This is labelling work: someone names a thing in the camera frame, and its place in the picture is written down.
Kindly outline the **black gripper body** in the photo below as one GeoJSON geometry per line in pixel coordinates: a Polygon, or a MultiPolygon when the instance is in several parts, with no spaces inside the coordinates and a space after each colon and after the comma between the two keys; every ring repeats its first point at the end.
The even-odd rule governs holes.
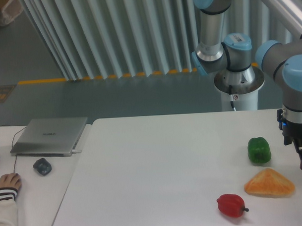
{"type": "Polygon", "coordinates": [[[277,110],[279,129],[285,139],[285,145],[295,145],[296,152],[302,153],[302,112],[292,111],[288,108],[277,110]]]}

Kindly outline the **person's hand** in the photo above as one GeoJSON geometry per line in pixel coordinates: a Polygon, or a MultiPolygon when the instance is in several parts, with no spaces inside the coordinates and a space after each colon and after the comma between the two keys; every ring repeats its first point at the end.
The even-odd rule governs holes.
{"type": "Polygon", "coordinates": [[[18,173],[4,174],[0,178],[0,189],[16,189],[21,188],[21,176],[18,173]]]}

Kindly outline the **white striped sleeve forearm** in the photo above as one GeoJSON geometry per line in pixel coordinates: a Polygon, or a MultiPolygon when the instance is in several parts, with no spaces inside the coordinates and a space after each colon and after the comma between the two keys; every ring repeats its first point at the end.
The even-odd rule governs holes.
{"type": "Polygon", "coordinates": [[[18,226],[17,189],[0,188],[0,226],[18,226]]]}

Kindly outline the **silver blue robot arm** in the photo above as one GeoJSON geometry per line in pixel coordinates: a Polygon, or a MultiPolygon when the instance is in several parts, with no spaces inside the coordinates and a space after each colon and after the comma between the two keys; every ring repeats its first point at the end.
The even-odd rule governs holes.
{"type": "Polygon", "coordinates": [[[285,145],[293,144],[302,169],[302,0],[261,0],[296,38],[282,44],[267,41],[251,66],[251,40],[243,33],[222,37],[225,12],[232,0],[193,0],[201,13],[200,43],[192,60],[200,74],[216,72],[215,87],[229,110],[257,108],[257,93],[270,76],[283,92],[277,121],[285,145]]]}

